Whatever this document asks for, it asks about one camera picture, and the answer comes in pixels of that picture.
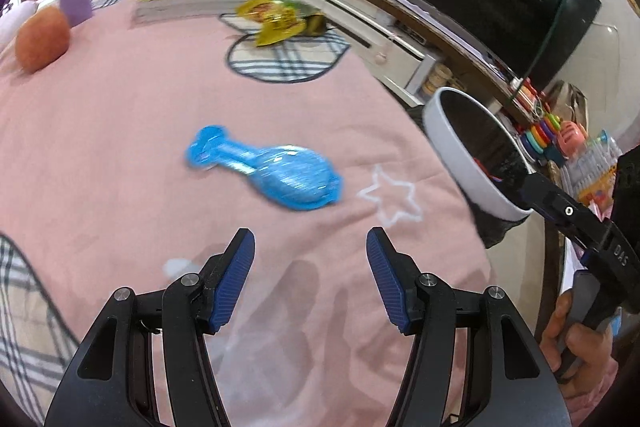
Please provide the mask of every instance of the toy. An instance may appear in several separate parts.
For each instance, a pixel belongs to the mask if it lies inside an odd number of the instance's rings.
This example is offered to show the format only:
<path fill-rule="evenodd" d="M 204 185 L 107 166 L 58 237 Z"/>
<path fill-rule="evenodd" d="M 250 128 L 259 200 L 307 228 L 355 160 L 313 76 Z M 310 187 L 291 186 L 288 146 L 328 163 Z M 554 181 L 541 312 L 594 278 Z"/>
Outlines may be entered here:
<path fill-rule="evenodd" d="M 558 133 L 558 149 L 565 157 L 571 158 L 587 138 L 587 131 L 580 124 L 562 122 Z"/>
<path fill-rule="evenodd" d="M 546 112 L 538 122 L 528 130 L 523 130 L 520 134 L 522 150 L 526 152 L 526 155 L 533 162 L 546 159 L 562 166 L 564 164 L 564 156 L 557 147 L 559 131 L 560 122 L 558 117 Z"/>
<path fill-rule="evenodd" d="M 558 135 L 558 144 L 562 139 L 564 146 L 574 146 L 575 149 L 572 149 L 571 157 L 560 171 L 562 184 L 580 203 L 588 206 L 593 201 L 604 213 L 613 204 L 613 188 L 617 174 L 621 172 L 620 166 L 616 166 L 622 150 L 604 130 L 596 137 L 587 139 L 584 139 L 586 133 L 583 134 L 579 127 L 575 130 L 569 127 L 566 130 L 568 136 L 561 138 L 563 130 L 564 122 Z"/>
<path fill-rule="evenodd" d="M 48 6 L 27 19 L 15 38 L 15 57 L 28 73 L 58 60 L 69 49 L 71 29 L 66 16 Z"/>
<path fill-rule="evenodd" d="M 265 196 L 292 210 L 314 210 L 340 200 L 342 178 L 325 158 L 303 147 L 256 149 L 229 140 L 222 126 L 208 126 L 196 135 L 186 158 L 195 168 L 221 164 L 242 172 Z"/>

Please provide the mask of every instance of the yellow snack package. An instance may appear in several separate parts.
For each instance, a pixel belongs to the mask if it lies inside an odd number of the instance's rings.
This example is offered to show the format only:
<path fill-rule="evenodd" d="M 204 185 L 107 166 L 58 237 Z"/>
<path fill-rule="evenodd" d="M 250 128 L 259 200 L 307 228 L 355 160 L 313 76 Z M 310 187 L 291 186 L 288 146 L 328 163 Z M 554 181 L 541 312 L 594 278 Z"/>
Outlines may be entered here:
<path fill-rule="evenodd" d="M 262 24 L 257 46 L 275 44 L 301 33 L 315 37 L 326 32 L 324 14 L 296 0 L 248 0 L 236 9 L 236 14 Z"/>
<path fill-rule="evenodd" d="M 306 22 L 297 17 L 293 8 L 276 4 L 265 14 L 262 30 L 255 39 L 255 44 L 267 46 L 298 35 L 305 29 Z"/>

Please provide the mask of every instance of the blue gripper pad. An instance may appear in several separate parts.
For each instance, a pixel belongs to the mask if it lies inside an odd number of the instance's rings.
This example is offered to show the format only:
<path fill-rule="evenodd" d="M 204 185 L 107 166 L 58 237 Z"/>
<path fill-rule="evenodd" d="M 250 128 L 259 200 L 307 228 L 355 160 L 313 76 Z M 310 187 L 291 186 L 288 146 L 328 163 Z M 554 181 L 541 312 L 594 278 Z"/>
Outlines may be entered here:
<path fill-rule="evenodd" d="M 380 227 L 367 233 L 367 258 L 389 320 L 401 333 L 415 333 L 412 326 L 424 309 L 417 299 L 415 278 L 420 270 L 414 260 L 398 253 Z"/>
<path fill-rule="evenodd" d="M 209 319 L 209 326 L 215 333 L 231 319 L 246 276 L 254 262 L 254 254 L 254 234 L 248 231 L 214 292 L 213 313 Z"/>

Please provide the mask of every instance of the pink bedsheet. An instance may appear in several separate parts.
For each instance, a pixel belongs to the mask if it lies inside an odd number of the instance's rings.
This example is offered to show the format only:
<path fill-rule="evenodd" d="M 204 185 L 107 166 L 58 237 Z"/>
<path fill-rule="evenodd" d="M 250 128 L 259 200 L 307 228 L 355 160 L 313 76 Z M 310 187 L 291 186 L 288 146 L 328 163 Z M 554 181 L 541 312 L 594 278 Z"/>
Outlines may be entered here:
<path fill-rule="evenodd" d="M 219 20 L 131 28 L 134 3 L 97 11 L 33 76 L 0 60 L 0 229 L 81 338 L 116 288 L 165 287 L 248 227 L 254 265 L 209 341 L 232 424 L 384 425 L 411 339 L 388 322 L 366 233 L 386 225 L 421 269 L 482 291 L 490 267 L 455 183 L 353 52 L 317 80 L 261 83 L 227 68 L 237 35 Z M 191 170 L 184 150 L 208 124 L 322 153 L 343 200 L 292 212 L 240 174 Z"/>

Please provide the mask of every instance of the white wall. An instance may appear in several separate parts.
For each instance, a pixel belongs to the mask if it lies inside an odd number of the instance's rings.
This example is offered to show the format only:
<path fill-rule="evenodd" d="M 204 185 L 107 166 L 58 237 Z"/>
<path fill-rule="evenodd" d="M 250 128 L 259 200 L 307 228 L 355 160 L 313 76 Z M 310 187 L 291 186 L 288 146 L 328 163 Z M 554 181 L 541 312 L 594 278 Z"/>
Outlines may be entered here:
<path fill-rule="evenodd" d="M 589 100 L 591 131 L 626 127 L 640 109 L 640 18 L 626 0 L 600 0 L 602 8 L 558 74 Z"/>

